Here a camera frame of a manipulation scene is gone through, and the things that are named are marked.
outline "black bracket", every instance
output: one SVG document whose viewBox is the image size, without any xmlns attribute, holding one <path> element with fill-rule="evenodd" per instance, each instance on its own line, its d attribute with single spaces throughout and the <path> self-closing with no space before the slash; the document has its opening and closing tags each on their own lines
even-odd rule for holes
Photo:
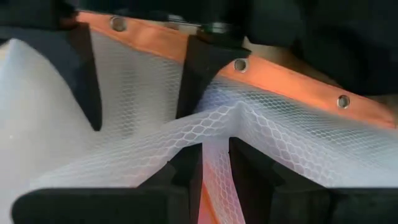
<svg viewBox="0 0 398 224">
<path fill-rule="evenodd" d="M 237 58 L 247 58 L 249 54 L 250 51 L 242 47 L 210 44 L 197 36 L 190 36 L 178 98 L 177 119 L 193 113 L 207 86 L 223 67 Z"/>
<path fill-rule="evenodd" d="M 35 16 L 27 19 L 24 13 L 28 12 Z M 101 95 L 88 24 L 76 22 L 74 8 L 56 0 L 9 1 L 0 4 L 0 14 L 0 43 L 19 39 L 46 57 L 66 81 L 93 129 L 99 131 Z"/>
</svg>

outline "orange fabric strip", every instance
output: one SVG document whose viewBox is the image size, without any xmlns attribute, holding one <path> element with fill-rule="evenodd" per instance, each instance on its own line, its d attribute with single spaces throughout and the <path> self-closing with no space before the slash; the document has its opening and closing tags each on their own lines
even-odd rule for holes
<svg viewBox="0 0 398 224">
<path fill-rule="evenodd" d="M 218 224 L 216 213 L 210 201 L 209 193 L 204 184 L 201 187 L 198 224 Z"/>
<path fill-rule="evenodd" d="M 118 32 L 111 27 L 113 16 L 79 13 L 78 20 L 87 22 L 90 28 L 143 52 L 183 63 L 187 52 L 188 35 L 177 30 L 157 26 L 147 21 L 126 18 L 127 29 Z"/>
<path fill-rule="evenodd" d="M 394 114 L 384 105 L 368 98 L 355 95 L 341 88 L 331 86 L 263 58 L 251 55 L 248 69 L 241 73 L 234 69 L 234 63 L 220 71 L 230 79 L 268 90 L 333 114 L 395 128 Z M 350 98 L 347 109 L 337 106 L 341 95 Z"/>
<path fill-rule="evenodd" d="M 93 30 L 137 50 L 180 63 L 185 60 L 188 35 L 131 18 L 126 18 L 127 30 L 117 32 L 110 26 L 111 18 L 110 15 L 81 12 L 78 20 L 89 23 Z M 220 74 L 329 113 L 384 128 L 395 128 L 393 112 L 382 104 L 319 82 L 254 55 L 250 56 L 248 61 L 249 68 L 245 73 L 237 72 L 231 63 L 222 69 Z M 337 99 L 340 95 L 349 96 L 350 105 L 347 109 L 337 107 Z"/>
</svg>

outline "translucent mesh panel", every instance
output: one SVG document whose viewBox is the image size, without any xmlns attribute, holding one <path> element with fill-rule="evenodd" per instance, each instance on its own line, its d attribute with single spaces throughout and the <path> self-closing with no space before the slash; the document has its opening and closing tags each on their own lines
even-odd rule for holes
<svg viewBox="0 0 398 224">
<path fill-rule="evenodd" d="M 104 110 L 99 133 L 48 61 L 21 42 L 11 44 L 0 72 L 2 217 L 28 190 L 138 186 L 183 147 L 203 142 L 203 181 L 217 218 L 243 223 L 229 137 L 327 187 L 398 185 L 392 131 L 225 78 L 212 82 L 196 114 L 173 120 L 181 65 L 95 33 L 93 45 Z"/>
<path fill-rule="evenodd" d="M 0 67 L 0 216 L 31 179 L 89 152 L 117 149 L 175 118 L 182 67 L 93 33 L 103 104 L 96 133 L 43 56 L 12 40 Z"/>
</svg>

